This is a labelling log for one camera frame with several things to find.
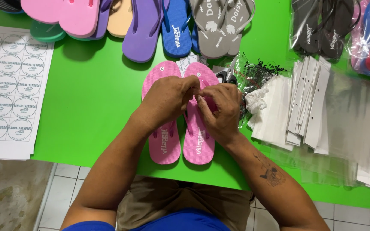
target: floor tile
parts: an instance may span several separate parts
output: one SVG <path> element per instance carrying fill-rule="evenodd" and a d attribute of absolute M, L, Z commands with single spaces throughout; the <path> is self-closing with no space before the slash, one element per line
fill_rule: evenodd
<path fill-rule="evenodd" d="M 333 231 L 333 220 L 331 219 L 324 219 L 325 223 L 328 225 L 329 229 Z"/>
<path fill-rule="evenodd" d="M 256 199 L 255 207 L 265 209 L 265 207 L 261 204 L 260 201 L 258 201 L 258 199 Z"/>
<path fill-rule="evenodd" d="M 65 215 L 71 202 L 76 179 L 62 176 L 54 176 L 48 199 L 42 213 L 40 227 L 61 228 Z"/>
<path fill-rule="evenodd" d="M 279 225 L 265 209 L 255 209 L 254 231 L 279 231 Z"/>
<path fill-rule="evenodd" d="M 253 231 L 254 230 L 254 220 L 255 220 L 255 208 L 251 208 L 251 212 L 249 213 L 248 221 L 246 222 L 246 229 L 245 231 Z"/>
<path fill-rule="evenodd" d="M 78 179 L 85 180 L 86 176 L 88 175 L 91 168 L 82 167 L 79 170 Z"/>
<path fill-rule="evenodd" d="M 336 221 L 352 222 L 357 224 L 370 224 L 370 213 L 368 208 L 343 206 L 335 204 Z"/>
<path fill-rule="evenodd" d="M 38 231 L 59 231 L 59 229 L 54 229 L 54 228 L 38 228 Z"/>
<path fill-rule="evenodd" d="M 314 201 L 314 204 L 322 218 L 333 219 L 333 204 L 332 203 Z"/>
<path fill-rule="evenodd" d="M 335 231 L 370 231 L 369 225 L 334 221 Z"/>
<path fill-rule="evenodd" d="M 71 204 L 74 202 L 76 196 L 78 195 L 79 190 L 81 189 L 83 182 L 84 181 L 80 179 L 76 180 L 74 192 L 72 193 L 72 199 L 71 199 L 71 203 L 69 204 L 69 206 L 71 206 Z"/>
<path fill-rule="evenodd" d="M 58 164 L 55 176 L 65 176 L 76 178 L 78 176 L 79 166 L 70 164 Z"/>

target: man's right hand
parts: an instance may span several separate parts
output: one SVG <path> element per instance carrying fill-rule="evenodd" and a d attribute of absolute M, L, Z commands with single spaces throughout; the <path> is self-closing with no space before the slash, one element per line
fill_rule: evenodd
<path fill-rule="evenodd" d="M 211 97 L 218 111 L 211 112 L 203 97 Z M 207 86 L 196 95 L 205 127 L 225 149 L 228 149 L 229 145 L 234 144 L 242 135 L 238 130 L 241 97 L 242 93 L 236 85 L 230 83 Z"/>

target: sticker sheet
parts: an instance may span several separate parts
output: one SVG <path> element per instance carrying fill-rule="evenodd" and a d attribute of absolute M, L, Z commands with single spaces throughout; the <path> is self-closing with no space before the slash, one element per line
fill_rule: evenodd
<path fill-rule="evenodd" d="M 33 154 L 54 43 L 0 26 L 0 159 Z"/>

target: hand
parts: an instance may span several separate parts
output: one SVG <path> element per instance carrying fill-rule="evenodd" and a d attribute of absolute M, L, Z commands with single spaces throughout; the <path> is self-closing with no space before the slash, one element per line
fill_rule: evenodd
<path fill-rule="evenodd" d="M 160 78 L 152 84 L 135 113 L 152 132 L 181 116 L 188 101 L 198 94 L 199 87 L 199 79 L 194 75 Z"/>
<path fill-rule="evenodd" d="M 211 112 L 203 98 L 205 96 L 212 97 L 218 111 Z M 242 93 L 236 85 L 230 83 L 208 86 L 195 96 L 205 127 L 209 134 L 225 149 L 237 141 L 241 135 L 238 130 L 241 97 Z"/>

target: blue shirt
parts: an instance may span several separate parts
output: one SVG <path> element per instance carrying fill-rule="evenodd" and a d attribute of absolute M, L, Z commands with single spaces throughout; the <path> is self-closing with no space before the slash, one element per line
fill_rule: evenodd
<path fill-rule="evenodd" d="M 185 208 L 171 213 L 131 231 L 230 231 L 218 218 L 195 208 Z M 63 231 L 115 231 L 106 222 L 87 221 L 73 224 Z"/>

